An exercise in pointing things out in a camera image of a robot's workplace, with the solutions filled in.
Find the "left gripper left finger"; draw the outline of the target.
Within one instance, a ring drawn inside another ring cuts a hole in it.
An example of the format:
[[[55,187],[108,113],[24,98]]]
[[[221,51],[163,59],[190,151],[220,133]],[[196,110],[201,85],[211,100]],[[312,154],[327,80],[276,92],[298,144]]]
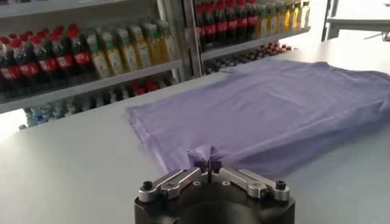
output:
[[[144,181],[138,190],[138,201],[153,203],[157,200],[173,200],[190,186],[202,186],[209,171],[209,161],[196,161],[190,169],[174,170],[155,181]]]

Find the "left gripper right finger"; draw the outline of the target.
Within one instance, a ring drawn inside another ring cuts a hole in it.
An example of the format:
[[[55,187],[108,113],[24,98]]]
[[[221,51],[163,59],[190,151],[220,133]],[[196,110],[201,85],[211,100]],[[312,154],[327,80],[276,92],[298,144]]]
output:
[[[210,161],[210,181],[220,182],[223,186],[235,186],[254,199],[271,197],[286,203],[290,198],[290,189],[282,180],[272,181],[247,169],[223,167],[220,161]]]

